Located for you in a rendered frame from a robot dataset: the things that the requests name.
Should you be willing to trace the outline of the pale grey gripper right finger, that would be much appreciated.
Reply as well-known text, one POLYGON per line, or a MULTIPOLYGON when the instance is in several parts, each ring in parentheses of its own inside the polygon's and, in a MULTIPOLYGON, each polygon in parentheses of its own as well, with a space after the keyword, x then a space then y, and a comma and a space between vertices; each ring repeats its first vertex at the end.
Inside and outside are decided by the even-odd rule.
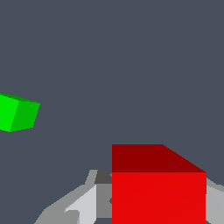
POLYGON ((224 224, 224 186, 206 180, 206 221, 224 224))

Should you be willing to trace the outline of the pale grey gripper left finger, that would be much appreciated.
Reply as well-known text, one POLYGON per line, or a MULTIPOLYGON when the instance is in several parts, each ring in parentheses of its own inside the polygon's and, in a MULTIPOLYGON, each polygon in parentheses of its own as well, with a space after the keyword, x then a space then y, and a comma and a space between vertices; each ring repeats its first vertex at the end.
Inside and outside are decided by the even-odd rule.
POLYGON ((90 170, 83 185, 44 209, 34 224, 95 224, 112 217, 112 171, 90 170))

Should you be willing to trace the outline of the red cube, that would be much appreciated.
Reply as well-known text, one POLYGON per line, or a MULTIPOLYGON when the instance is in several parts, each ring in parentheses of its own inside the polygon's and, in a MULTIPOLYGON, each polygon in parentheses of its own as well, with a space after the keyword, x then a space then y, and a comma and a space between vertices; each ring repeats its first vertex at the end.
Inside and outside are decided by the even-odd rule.
POLYGON ((112 224, 206 224, 207 173, 162 144, 112 146, 112 224))

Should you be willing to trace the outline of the green cube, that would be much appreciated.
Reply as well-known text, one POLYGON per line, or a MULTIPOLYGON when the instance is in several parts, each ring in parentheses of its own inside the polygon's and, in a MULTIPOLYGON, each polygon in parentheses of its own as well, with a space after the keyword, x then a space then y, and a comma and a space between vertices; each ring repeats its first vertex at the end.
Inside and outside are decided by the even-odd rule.
POLYGON ((31 129, 39 106, 38 102, 0 93, 0 130, 13 132, 31 129))

